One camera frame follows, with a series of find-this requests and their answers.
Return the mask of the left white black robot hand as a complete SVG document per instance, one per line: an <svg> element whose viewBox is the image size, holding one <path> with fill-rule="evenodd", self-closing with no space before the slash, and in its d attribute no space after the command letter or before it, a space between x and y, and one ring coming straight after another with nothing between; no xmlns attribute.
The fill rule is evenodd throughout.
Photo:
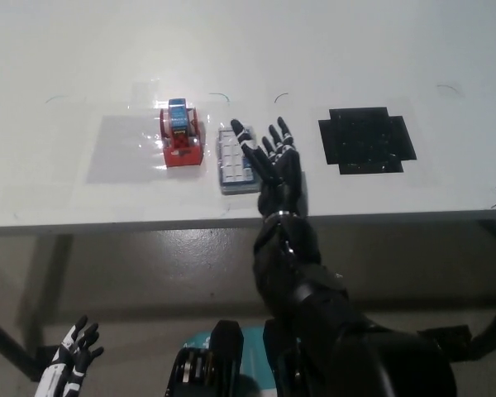
<svg viewBox="0 0 496 397"><path fill-rule="evenodd" d="M103 347L92 349L99 339L98 324L89 327L84 315L67 332L50 364L42 373L35 397L78 397L88 368L104 353Z"/></svg>

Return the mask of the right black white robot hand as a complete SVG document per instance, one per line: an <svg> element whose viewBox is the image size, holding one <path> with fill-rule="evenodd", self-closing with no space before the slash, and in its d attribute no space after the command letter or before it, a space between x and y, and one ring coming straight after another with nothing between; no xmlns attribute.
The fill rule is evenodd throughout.
<svg viewBox="0 0 496 397"><path fill-rule="evenodd" d="M269 126L269 136L261 139L260 146L240 121L231 120L231 127L245 158L261 179L258 210L263 218L278 212L306 214L300 156L284 119L279 117L275 126Z"/></svg>

